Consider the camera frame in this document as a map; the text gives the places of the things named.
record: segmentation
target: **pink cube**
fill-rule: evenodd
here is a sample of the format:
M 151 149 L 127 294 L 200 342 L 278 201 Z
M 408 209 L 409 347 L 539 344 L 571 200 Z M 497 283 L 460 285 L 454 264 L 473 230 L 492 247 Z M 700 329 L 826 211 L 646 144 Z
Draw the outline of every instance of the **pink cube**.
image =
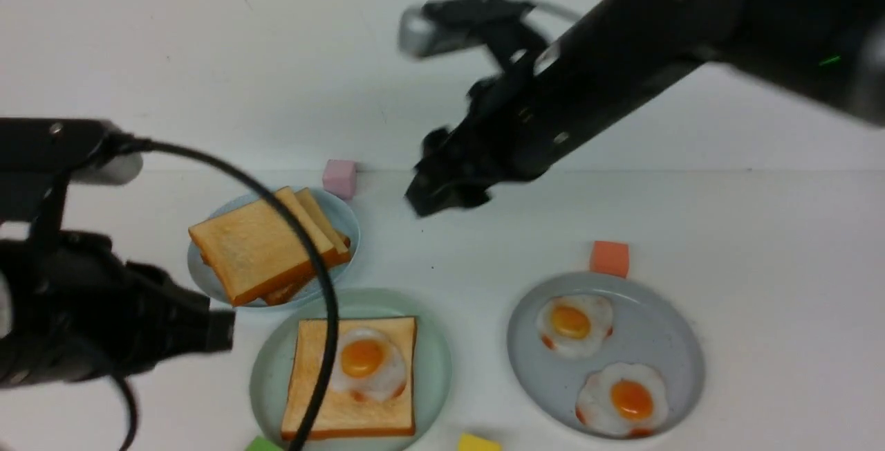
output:
M 344 200 L 357 194 L 357 163 L 351 160 L 330 160 L 323 171 L 323 189 Z

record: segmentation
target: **plate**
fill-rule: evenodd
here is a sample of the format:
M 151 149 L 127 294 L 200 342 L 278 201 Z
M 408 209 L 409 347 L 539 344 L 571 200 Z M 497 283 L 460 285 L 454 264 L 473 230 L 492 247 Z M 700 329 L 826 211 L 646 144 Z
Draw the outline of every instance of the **plate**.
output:
M 614 332 L 594 356 L 566 360 L 544 347 L 535 321 L 548 300 L 579 293 L 611 301 Z M 639 362 L 658 369 L 667 385 L 670 411 L 654 435 L 688 416 L 698 404 L 705 381 L 704 356 L 688 322 L 654 291 L 610 275 L 560 275 L 529 291 L 511 316 L 507 353 L 519 384 L 535 404 L 563 425 L 602 439 L 613 438 L 590 431 L 575 416 L 578 392 L 590 373 L 613 362 Z
M 298 192 L 300 189 L 301 188 L 296 186 L 292 187 L 292 190 L 295 192 Z M 351 267 L 351 263 L 354 259 L 357 259 L 357 254 L 360 251 L 360 222 L 357 221 L 357 215 L 353 214 L 353 210 L 344 202 L 344 200 L 326 192 L 326 190 L 317 188 L 310 189 L 310 193 L 313 194 L 314 199 L 317 199 L 319 208 L 323 210 L 323 213 L 326 215 L 329 222 L 332 223 L 332 226 L 351 238 L 351 262 L 347 262 L 329 270 L 329 275 L 332 277 L 335 289 L 337 289 L 342 285 L 342 279 L 344 279 L 347 274 L 348 268 Z M 259 197 L 254 194 L 240 196 L 240 198 L 231 200 L 227 204 L 222 205 L 215 212 L 210 214 L 208 219 L 220 217 L 226 212 L 241 208 L 241 206 L 255 202 L 257 199 L 259 199 Z M 224 302 L 225 304 L 230 304 L 230 300 L 228 300 L 227 294 L 225 294 L 224 287 L 221 286 L 221 282 L 218 280 L 218 277 L 216 277 L 215 272 L 212 271 L 212 268 L 203 263 L 203 258 L 200 256 L 200 249 L 198 249 L 193 242 L 187 247 L 187 270 L 190 272 L 190 277 L 194 280 L 194 284 L 196 284 L 203 293 L 212 297 L 212 299 Z M 294 307 L 310 300 L 317 299 L 317 297 L 322 297 L 322 292 L 319 289 L 319 280 L 314 278 L 309 284 L 301 289 L 296 296 L 292 297 L 292 300 L 285 304 L 268 306 L 265 301 L 259 299 L 253 300 L 249 304 L 241 307 L 247 307 L 247 309 L 261 309 L 262 311 L 281 311 L 284 309 L 293 309 Z
M 306 451 L 402 451 L 420 439 L 445 406 L 451 389 L 452 363 L 443 328 L 430 309 L 410 297 L 380 289 L 354 289 L 338 293 L 342 319 L 416 316 L 418 338 L 414 356 L 414 407 L 416 432 L 411 437 L 328 439 L 309 441 Z M 270 335 L 252 367 L 252 413 L 265 438 L 283 447 L 279 437 L 288 398 L 288 381 L 295 356 L 298 322 L 325 318 L 322 299 L 302 306 Z

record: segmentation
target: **green light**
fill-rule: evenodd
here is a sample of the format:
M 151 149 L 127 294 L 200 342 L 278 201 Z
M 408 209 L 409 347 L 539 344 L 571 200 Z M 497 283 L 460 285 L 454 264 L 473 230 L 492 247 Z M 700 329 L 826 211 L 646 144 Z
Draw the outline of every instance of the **green light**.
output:
M 841 60 L 841 55 L 834 55 L 832 57 L 821 60 L 821 62 L 818 62 L 818 67 L 829 66 L 829 64 L 835 64 L 839 60 Z

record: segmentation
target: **egg white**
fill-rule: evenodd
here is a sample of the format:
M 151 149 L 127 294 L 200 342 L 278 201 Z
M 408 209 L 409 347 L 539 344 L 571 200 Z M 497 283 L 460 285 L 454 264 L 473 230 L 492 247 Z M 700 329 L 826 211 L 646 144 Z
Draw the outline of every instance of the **egg white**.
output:
M 358 340 L 377 340 L 385 345 L 385 358 L 382 365 L 372 375 L 366 378 L 352 378 L 344 373 L 341 367 L 341 352 L 345 346 Z M 329 389 L 335 392 L 358 392 L 364 397 L 374 401 L 387 401 L 402 389 L 407 381 L 407 370 L 402 353 L 390 339 L 382 332 L 371 328 L 351 329 L 341 335 L 338 340 L 338 350 L 335 353 L 335 366 L 332 368 L 332 378 L 329 379 Z
M 590 321 L 590 333 L 585 338 L 564 337 L 556 332 L 550 322 L 550 314 L 556 306 L 573 307 L 584 313 Z M 593 356 L 603 346 L 614 321 L 611 301 L 598 295 L 567 295 L 554 297 L 538 313 L 535 324 L 541 338 L 547 338 L 547 347 L 554 353 L 570 359 L 585 359 Z
M 611 386 L 622 380 L 632 380 L 645 387 L 654 402 L 651 416 L 636 422 L 620 416 L 611 402 Z M 606 436 L 628 437 L 637 429 L 654 433 L 669 414 L 667 386 L 657 369 L 639 363 L 616 362 L 587 377 L 578 393 L 575 410 L 584 418 L 582 423 L 588 429 Z

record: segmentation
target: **white wall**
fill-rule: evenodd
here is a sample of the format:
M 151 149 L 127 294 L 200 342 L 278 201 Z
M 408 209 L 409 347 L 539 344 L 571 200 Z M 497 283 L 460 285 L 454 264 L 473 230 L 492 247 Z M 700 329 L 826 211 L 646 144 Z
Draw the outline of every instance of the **white wall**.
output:
M 398 56 L 417 1 L 0 0 L 0 114 L 107 117 L 251 168 L 410 167 L 492 70 L 478 52 Z M 706 68 L 562 165 L 882 169 L 885 133 Z

